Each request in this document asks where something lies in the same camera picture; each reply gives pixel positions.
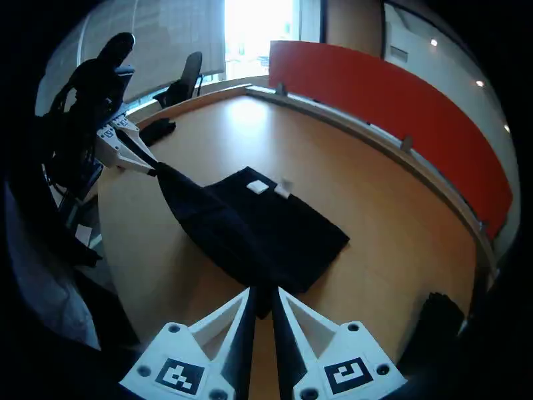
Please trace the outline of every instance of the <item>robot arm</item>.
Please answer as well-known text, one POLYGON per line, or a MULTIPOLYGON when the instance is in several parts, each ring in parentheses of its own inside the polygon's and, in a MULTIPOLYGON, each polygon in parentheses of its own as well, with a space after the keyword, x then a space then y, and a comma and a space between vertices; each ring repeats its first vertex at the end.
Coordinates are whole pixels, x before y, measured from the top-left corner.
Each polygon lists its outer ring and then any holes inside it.
POLYGON ((139 137, 139 128, 120 115, 99 129, 96 133, 95 157, 106 167, 122 167, 141 173, 150 173, 152 167, 143 161, 117 136, 117 131, 126 135, 146 156, 155 160, 154 155, 139 137))
MULTIPOLYGON (((121 385, 144 399, 247 399, 254 304, 248 288, 190 327, 167 323, 121 385), (227 326, 209 359, 202 346, 227 326)), ((281 288, 272 318, 282 400, 381 399, 406 382, 361 322, 337 325, 281 288)))

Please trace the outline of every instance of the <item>metal bracket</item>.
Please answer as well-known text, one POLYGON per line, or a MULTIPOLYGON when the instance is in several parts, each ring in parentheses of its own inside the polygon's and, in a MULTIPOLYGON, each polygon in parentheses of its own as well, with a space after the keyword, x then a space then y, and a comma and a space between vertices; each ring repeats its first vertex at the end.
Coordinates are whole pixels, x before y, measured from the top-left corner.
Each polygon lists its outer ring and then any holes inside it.
POLYGON ((280 96, 287 96, 288 92, 283 82, 278 83, 276 86, 276 94, 280 96))
POLYGON ((254 330, 248 288, 190 327, 167 323, 120 384, 144 399, 247 399, 254 330), (228 326, 210 358, 203 346, 228 326))
POLYGON ((412 149, 412 137, 406 136, 405 139, 402 140, 402 144, 400 145, 400 150, 405 153, 410 153, 412 149))
POLYGON ((361 322, 337 325, 281 288, 272 318, 282 400, 381 399, 406 382, 361 322))

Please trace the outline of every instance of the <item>white tag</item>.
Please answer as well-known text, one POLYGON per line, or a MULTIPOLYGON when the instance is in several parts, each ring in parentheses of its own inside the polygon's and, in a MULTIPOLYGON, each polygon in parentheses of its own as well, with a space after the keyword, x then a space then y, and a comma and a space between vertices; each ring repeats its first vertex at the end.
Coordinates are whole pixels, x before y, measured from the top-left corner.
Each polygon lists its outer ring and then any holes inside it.
POLYGON ((246 185, 246 187, 257 195, 260 195, 262 192, 268 189, 268 185, 265 185, 261 181, 253 181, 246 185))
POLYGON ((290 191, 292 191, 292 186, 294 183, 291 181, 287 181, 286 179, 281 179, 281 183, 279 183, 276 188, 274 189, 274 192, 283 197, 284 199, 288 198, 290 196, 290 191))

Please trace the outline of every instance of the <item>chair backrest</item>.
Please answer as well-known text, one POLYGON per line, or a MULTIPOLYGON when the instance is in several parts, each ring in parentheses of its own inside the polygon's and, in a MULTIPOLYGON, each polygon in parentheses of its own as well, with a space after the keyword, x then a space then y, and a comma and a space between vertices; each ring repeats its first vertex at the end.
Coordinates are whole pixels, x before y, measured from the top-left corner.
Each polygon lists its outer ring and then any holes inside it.
POLYGON ((202 52, 196 51, 189 54, 185 67, 181 73, 180 82, 187 86, 187 98, 189 100, 193 96, 195 85, 200 76, 200 69, 202 68, 202 52))

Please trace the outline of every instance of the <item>curved desk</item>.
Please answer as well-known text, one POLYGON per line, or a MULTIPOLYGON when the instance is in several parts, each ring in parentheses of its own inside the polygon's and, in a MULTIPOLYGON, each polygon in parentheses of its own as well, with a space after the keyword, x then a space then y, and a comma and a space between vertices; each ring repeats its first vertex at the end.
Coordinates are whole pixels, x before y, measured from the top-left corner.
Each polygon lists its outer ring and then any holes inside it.
MULTIPOLYGON (((350 242, 300 299, 334 322, 362 321, 393 361, 431 291, 468 311, 476 244, 440 197, 374 147, 237 87, 151 117, 175 132, 151 150, 200 185, 249 165, 338 225, 350 242)), ((172 216, 157 180, 106 170, 99 210, 108 264, 141 341, 168 321, 191 324, 243 288, 214 265, 172 216)), ((272 320, 257 321, 251 399, 278 398, 272 320)))

